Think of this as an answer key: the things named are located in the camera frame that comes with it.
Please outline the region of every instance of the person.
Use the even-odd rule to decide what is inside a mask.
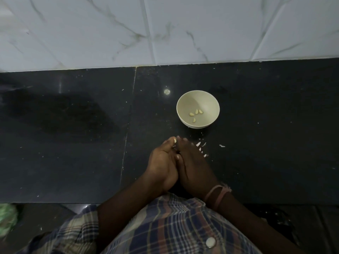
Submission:
[[[168,193],[177,180],[193,198]],[[131,186],[36,236],[18,253],[304,252],[240,204],[199,149],[177,136],[152,151]]]

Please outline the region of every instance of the white bowl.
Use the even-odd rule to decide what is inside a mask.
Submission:
[[[186,126],[194,129],[208,127],[219,116],[220,106],[217,99],[208,92],[194,90],[182,95],[177,102],[177,114]]]

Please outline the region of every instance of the right hand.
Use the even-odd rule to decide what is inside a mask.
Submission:
[[[180,183],[193,197],[203,199],[219,181],[195,144],[177,136],[176,146]]]

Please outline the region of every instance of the black countertop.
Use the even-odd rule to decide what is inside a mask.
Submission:
[[[338,69],[316,59],[2,73],[0,202],[100,203],[180,135],[206,143],[243,202],[338,205]],[[191,90],[219,101],[208,128],[177,116]]]

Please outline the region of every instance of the white button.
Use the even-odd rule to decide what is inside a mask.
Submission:
[[[213,248],[216,242],[217,242],[217,241],[216,241],[213,237],[208,238],[208,239],[206,240],[206,246],[207,246],[207,248]]]

